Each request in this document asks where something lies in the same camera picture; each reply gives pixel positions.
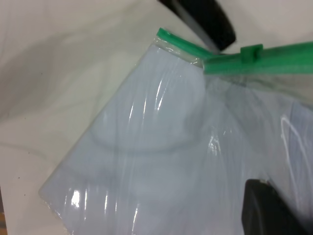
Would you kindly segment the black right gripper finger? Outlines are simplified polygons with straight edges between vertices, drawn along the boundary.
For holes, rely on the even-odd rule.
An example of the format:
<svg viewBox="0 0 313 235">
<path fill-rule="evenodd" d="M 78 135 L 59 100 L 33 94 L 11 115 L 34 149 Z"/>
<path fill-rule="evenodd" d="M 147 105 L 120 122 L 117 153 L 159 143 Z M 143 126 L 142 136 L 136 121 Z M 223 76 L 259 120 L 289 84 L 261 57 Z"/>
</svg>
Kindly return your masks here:
<svg viewBox="0 0 313 235">
<path fill-rule="evenodd" d="M 275 188 L 258 179 L 245 183 L 241 215 L 245 235 L 310 235 Z"/>
</svg>

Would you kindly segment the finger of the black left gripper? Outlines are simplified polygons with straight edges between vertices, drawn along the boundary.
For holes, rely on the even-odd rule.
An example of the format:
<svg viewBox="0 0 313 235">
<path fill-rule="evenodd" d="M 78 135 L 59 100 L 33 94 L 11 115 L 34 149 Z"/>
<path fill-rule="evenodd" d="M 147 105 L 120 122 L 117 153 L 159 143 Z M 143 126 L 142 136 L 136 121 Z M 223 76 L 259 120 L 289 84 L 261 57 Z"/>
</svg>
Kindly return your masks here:
<svg viewBox="0 0 313 235">
<path fill-rule="evenodd" d="M 214 51 L 212 39 L 178 0 L 159 0 L 159 2 L 178 16 L 204 42 L 209 51 Z"/>
<path fill-rule="evenodd" d="M 221 52 L 236 41 L 234 28 L 216 0 L 179 0 L 214 42 L 214 51 Z"/>
</svg>

